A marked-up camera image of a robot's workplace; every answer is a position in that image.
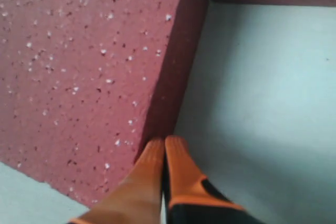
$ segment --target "white floor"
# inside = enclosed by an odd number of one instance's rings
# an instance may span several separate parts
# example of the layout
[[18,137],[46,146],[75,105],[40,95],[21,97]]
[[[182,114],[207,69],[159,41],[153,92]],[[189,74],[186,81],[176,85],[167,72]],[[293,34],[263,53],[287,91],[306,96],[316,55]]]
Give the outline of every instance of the white floor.
[[336,221],[336,8],[212,4],[176,133],[269,224]]

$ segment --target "grey floor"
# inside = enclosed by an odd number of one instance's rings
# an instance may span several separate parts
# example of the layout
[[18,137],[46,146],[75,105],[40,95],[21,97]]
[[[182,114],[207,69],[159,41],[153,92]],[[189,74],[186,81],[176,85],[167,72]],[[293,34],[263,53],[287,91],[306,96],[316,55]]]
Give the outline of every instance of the grey floor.
[[[269,224],[336,220],[336,8],[211,4],[176,133]],[[0,164],[0,224],[86,208]]]

